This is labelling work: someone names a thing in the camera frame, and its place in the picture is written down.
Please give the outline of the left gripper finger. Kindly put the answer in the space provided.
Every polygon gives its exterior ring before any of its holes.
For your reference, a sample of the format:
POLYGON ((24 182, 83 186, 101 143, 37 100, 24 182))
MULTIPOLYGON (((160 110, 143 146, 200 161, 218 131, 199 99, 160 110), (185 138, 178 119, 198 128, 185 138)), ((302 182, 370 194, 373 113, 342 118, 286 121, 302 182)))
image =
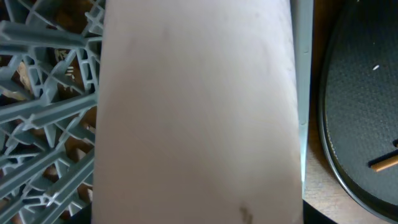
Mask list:
POLYGON ((336 224, 332 219, 322 214, 305 200, 303 201, 303 223, 304 224, 336 224))

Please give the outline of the pink cup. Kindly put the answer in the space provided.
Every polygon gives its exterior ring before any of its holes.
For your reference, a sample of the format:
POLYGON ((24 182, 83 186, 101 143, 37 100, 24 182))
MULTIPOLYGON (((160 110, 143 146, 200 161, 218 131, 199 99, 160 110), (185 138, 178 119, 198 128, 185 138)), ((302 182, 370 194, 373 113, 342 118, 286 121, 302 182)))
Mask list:
POLYGON ((93 223, 302 223, 290 3, 110 0, 93 223))

